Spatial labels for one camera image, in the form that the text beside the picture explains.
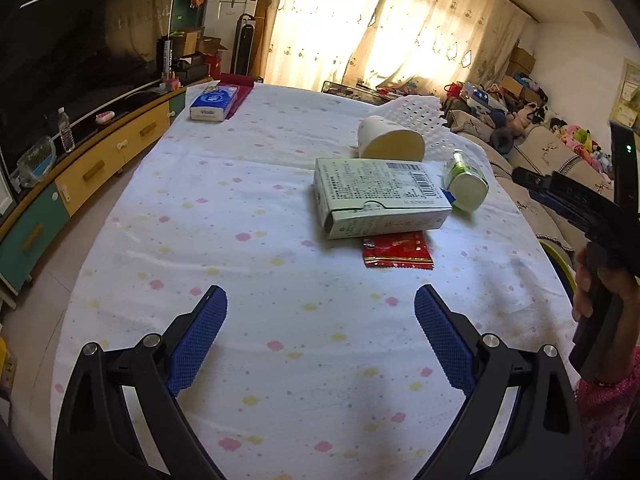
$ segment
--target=barcode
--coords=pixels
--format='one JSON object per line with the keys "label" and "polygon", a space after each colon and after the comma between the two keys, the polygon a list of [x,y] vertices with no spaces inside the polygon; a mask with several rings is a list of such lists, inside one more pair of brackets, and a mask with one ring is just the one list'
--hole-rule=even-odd
{"label": "barcode", "polygon": [[436,190],[433,189],[433,184],[425,176],[424,173],[412,173],[412,177],[415,183],[420,187],[420,191],[424,196],[437,196]]}
{"label": "barcode", "polygon": [[391,170],[422,171],[422,168],[417,164],[402,164],[400,162],[388,162],[386,165]]}

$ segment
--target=person's arm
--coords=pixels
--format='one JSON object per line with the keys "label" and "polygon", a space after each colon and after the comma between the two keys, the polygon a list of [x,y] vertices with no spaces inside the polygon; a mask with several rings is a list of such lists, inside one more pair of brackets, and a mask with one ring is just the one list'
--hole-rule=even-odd
{"label": "person's arm", "polygon": [[[586,252],[577,255],[573,317],[591,316],[593,305],[587,291],[591,273],[584,266]],[[635,413],[640,392],[640,286],[623,269],[598,269],[603,285],[618,294],[623,311],[609,351],[600,363],[596,381],[580,380],[576,402],[580,411],[587,469],[592,471],[620,441],[627,421]]]}

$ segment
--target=tv screen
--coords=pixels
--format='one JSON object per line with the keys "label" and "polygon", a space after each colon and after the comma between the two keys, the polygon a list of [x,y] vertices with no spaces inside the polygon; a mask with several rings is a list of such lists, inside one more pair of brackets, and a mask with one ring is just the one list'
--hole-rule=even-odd
{"label": "tv screen", "polygon": [[34,0],[0,43],[0,150],[11,174],[40,137],[155,82],[172,0]]}

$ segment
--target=water bottle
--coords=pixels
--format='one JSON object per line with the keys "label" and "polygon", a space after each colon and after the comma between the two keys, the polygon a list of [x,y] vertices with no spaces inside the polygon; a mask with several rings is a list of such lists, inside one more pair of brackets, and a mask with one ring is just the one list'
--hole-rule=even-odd
{"label": "water bottle", "polygon": [[58,132],[62,140],[62,147],[67,153],[70,153],[76,146],[73,133],[71,133],[71,122],[69,116],[65,113],[64,108],[58,109]]}

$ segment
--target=pink sleeve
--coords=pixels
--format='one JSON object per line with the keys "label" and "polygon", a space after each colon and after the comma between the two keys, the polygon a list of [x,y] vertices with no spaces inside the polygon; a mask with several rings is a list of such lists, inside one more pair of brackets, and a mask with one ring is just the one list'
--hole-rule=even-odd
{"label": "pink sleeve", "polygon": [[628,378],[613,385],[580,380],[576,402],[580,411],[587,472],[591,473],[613,450],[636,410],[640,392],[640,347]]}

